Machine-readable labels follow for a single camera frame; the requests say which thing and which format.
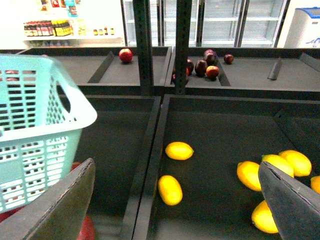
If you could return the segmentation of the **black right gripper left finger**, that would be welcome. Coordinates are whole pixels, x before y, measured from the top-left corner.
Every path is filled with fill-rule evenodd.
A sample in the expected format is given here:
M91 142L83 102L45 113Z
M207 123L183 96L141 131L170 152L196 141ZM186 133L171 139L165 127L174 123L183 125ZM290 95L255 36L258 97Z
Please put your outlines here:
M2 221L2 240L75 240L92 197L95 162L88 158L33 202Z

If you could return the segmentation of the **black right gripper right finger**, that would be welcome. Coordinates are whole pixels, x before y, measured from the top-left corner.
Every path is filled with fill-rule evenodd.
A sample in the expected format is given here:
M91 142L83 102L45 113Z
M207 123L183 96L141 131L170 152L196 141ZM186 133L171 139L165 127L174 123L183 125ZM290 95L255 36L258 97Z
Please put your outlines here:
M262 194L283 240L320 238L320 194L267 161L258 170Z

